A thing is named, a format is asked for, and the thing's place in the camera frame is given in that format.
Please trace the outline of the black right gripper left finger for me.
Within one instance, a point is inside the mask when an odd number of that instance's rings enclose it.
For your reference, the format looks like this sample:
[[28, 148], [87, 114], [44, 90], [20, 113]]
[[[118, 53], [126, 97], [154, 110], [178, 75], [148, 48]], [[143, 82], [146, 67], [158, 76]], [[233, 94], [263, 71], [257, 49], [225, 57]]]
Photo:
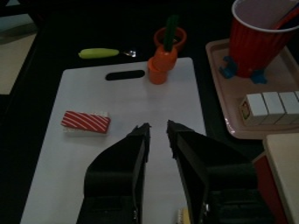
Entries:
[[76, 224], [142, 224], [150, 129], [136, 126], [90, 164]]

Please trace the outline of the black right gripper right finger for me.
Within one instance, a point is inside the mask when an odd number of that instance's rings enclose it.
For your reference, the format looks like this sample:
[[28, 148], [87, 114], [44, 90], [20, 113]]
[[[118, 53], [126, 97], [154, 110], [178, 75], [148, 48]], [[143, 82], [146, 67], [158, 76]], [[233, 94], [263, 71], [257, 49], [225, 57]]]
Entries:
[[191, 224], [275, 224], [250, 160], [183, 124], [167, 123]]

